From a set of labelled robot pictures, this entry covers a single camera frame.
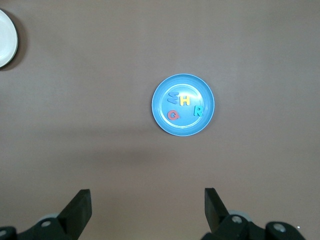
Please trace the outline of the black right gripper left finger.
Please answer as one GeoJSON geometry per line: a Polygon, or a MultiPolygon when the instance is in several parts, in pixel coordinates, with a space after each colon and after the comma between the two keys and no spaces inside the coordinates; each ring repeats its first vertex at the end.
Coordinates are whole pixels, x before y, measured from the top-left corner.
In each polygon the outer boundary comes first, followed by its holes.
{"type": "Polygon", "coordinates": [[[32,239],[77,240],[91,216],[91,192],[89,189],[82,189],[56,217],[39,221],[32,228],[32,239]]]}

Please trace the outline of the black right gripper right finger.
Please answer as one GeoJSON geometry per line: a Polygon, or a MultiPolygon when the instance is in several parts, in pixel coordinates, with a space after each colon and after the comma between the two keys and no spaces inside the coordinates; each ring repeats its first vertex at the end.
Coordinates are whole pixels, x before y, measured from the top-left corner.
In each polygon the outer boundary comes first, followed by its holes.
{"type": "Polygon", "coordinates": [[[249,240],[249,221],[239,214],[230,214],[215,188],[204,190],[204,212],[210,231],[203,240],[249,240]]]}

